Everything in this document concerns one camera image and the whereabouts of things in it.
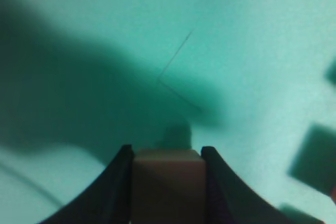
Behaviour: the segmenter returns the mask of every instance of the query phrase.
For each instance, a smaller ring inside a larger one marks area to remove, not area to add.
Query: mint green surface
[[[335,223],[288,175],[336,127],[334,1],[1,0],[0,222],[52,214],[130,143],[212,145],[275,207]]]

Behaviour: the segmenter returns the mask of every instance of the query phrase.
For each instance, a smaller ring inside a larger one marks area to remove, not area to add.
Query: wooden block
[[[132,224],[204,224],[205,170],[194,150],[139,151],[132,171]]]

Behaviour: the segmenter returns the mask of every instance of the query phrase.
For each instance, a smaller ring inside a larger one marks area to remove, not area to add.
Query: scratch
[[[187,103],[188,105],[190,105],[191,107],[193,107],[194,109],[196,109],[198,112],[202,112],[202,109],[199,106],[196,106],[195,104],[193,104],[192,102],[190,102],[188,99],[186,99],[185,97],[183,97],[182,95],[180,95],[178,92],[176,92],[174,89],[172,89],[171,87],[169,87],[164,82],[162,82],[162,81],[159,81],[159,82],[160,82],[161,85],[163,85],[165,88],[167,88],[173,94],[175,94],[177,97],[179,97],[185,103]]]
[[[159,74],[158,76],[158,81],[161,79],[161,77],[164,75],[164,73],[167,71],[168,67],[171,65],[171,63],[174,61],[174,59],[176,58],[176,56],[179,54],[179,52],[181,51],[182,47],[185,45],[185,43],[189,40],[190,35],[193,33],[193,31],[195,30],[192,29],[189,34],[185,37],[185,39],[182,41],[181,45],[179,46],[179,48],[177,49],[177,51],[175,52],[175,54],[173,55],[173,57],[170,59],[170,61],[167,63],[167,65],[164,67],[164,69],[162,70],[162,72]]]

